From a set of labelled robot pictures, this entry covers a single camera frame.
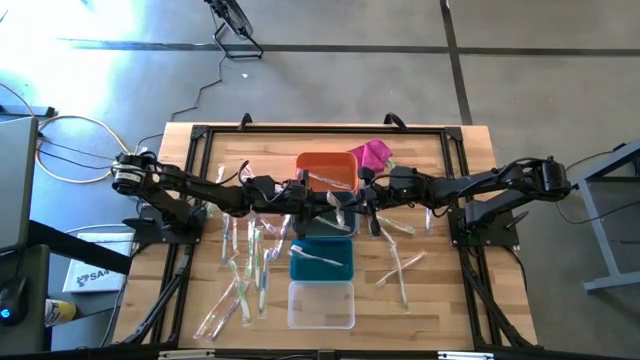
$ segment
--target floor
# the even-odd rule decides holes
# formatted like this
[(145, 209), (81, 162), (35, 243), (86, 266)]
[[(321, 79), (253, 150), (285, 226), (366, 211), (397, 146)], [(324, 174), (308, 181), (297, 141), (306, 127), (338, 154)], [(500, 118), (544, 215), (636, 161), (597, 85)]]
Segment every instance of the floor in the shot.
[[(139, 51), (141, 44), (130, 43), (153, 42), (156, 49), (164, 46), (157, 43), (210, 44), (214, 27), (201, 0), (3, 3), (9, 12), (0, 23), (0, 44), (11, 51), (0, 57), (1, 81), (32, 104), (101, 119), (130, 147), (161, 133), (170, 114), (191, 106), (198, 89), (217, 77), (220, 52)], [(407, 123), (488, 125), (498, 163), (553, 154), (569, 164), (640, 135), (640, 2), (634, 0), (583, 0), (580, 6), (449, 0), (451, 23), (438, 0), (239, 3), (256, 40), (288, 51), (268, 52), (262, 61), (226, 61), (223, 82), (202, 93), (198, 110), (175, 121), (239, 121), (249, 112), (259, 122), (380, 123), (392, 111)], [(454, 42), (460, 51), (442, 51)], [(95, 49), (105, 46), (120, 50)], [(393, 52), (392, 46), (402, 47)], [(480, 55), (477, 48), (502, 49), (502, 55)], [(0, 102), (8, 98), (0, 94)], [(120, 150), (103, 130), (75, 120), (46, 133), (93, 153)], [(158, 141), (148, 146), (157, 149)], [(47, 160), (69, 177), (101, 175)], [(134, 202), (114, 195), (108, 182), (72, 185), (37, 169), (34, 184), (32, 218), (59, 229), (135, 214)], [(571, 196), (562, 204), (567, 216), (586, 217), (579, 203)], [(540, 344), (637, 356), (640, 285), (587, 296), (582, 282), (606, 274), (591, 227), (563, 222), (553, 205), (525, 208), (530, 215), (518, 225), (520, 255)], [(52, 273), (65, 271), (65, 260), (54, 257)], [(107, 320), (102, 313), (56, 328), (54, 348), (96, 346)]]

